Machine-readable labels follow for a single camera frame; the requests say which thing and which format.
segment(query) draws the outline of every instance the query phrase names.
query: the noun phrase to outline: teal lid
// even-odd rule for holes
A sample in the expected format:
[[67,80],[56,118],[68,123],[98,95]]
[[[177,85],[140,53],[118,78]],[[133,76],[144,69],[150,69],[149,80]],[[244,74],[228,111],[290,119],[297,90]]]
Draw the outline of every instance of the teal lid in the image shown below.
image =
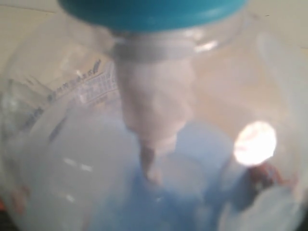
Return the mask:
[[247,0],[59,0],[69,14],[113,30],[151,32],[210,23]]

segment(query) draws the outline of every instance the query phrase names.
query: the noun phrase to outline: blue liquid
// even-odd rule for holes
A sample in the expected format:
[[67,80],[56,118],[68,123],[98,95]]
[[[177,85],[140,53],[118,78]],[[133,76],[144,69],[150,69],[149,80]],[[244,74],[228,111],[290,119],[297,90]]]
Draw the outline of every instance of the blue liquid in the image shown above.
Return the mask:
[[200,167],[200,179],[206,181],[201,194],[188,190],[180,195],[172,179],[161,187],[151,187],[140,166],[136,166],[125,202],[117,203],[112,196],[108,202],[102,202],[92,214],[89,231],[218,230],[219,218],[227,203],[241,211],[255,196],[247,172],[236,176],[236,183],[228,190],[221,187],[222,173],[230,161],[232,149],[228,137],[214,128],[201,123],[188,124],[179,132],[176,150],[168,158]]

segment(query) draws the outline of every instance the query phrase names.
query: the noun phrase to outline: transparent plastic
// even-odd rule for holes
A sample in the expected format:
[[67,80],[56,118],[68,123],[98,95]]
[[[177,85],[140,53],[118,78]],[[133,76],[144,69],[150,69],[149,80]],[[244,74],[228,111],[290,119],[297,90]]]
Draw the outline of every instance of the transparent plastic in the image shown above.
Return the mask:
[[293,231],[307,74],[245,11],[156,34],[58,14],[3,74],[1,197],[21,231]]

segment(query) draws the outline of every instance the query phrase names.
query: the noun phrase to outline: clear plastic bottle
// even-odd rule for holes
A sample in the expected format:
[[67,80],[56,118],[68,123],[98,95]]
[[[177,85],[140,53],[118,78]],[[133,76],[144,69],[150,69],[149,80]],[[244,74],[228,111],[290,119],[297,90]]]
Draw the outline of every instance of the clear plastic bottle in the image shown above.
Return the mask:
[[21,231],[293,231],[307,73],[243,8],[151,32],[60,13],[4,72],[1,196]]

